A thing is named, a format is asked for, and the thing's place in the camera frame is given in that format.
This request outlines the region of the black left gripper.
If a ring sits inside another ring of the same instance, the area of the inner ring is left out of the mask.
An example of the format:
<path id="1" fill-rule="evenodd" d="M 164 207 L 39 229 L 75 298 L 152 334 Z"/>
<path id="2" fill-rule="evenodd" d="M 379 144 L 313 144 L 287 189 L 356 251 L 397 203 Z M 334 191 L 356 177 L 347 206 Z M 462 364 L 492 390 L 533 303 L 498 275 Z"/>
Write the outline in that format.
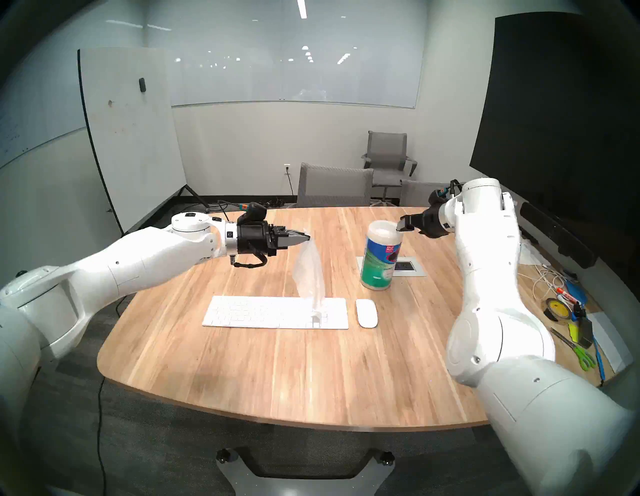
<path id="1" fill-rule="evenodd" d="M 237 254 L 254 254 L 273 257 L 278 250 L 286 250 L 311 240 L 304 232 L 267 221 L 237 220 Z"/>

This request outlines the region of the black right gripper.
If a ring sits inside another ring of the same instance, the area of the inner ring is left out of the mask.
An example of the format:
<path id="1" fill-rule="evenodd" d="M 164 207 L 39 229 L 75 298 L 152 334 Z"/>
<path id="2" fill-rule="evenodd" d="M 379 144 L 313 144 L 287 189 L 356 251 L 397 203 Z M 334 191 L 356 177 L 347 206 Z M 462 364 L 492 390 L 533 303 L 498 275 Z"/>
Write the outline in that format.
<path id="1" fill-rule="evenodd" d="M 447 236 L 449 234 L 448 228 L 440 219 L 440 214 L 445 213 L 445 206 L 445 203 L 435 203 L 424 210 L 422 214 L 407 214 L 402 216 L 401 222 L 398 222 L 396 225 L 396 231 L 418 231 L 427 238 Z"/>

